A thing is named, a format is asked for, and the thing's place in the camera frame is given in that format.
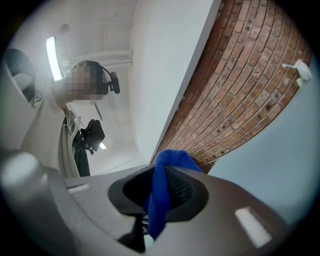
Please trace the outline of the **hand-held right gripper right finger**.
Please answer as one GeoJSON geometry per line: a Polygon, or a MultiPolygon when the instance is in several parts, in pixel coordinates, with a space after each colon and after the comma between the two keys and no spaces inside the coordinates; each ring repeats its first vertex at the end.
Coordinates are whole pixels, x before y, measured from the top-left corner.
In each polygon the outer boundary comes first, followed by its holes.
{"type": "Polygon", "coordinates": [[[167,166],[171,210],[152,256],[265,256],[288,231],[283,219],[239,185],[167,166]]]}

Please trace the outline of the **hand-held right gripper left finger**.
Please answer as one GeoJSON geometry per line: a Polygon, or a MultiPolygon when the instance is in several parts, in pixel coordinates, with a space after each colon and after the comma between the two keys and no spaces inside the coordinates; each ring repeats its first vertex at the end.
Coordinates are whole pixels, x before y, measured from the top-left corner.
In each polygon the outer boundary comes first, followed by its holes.
{"type": "Polygon", "coordinates": [[[151,194],[154,166],[143,164],[105,174],[64,180],[85,215],[118,242],[131,241],[151,194]]]}

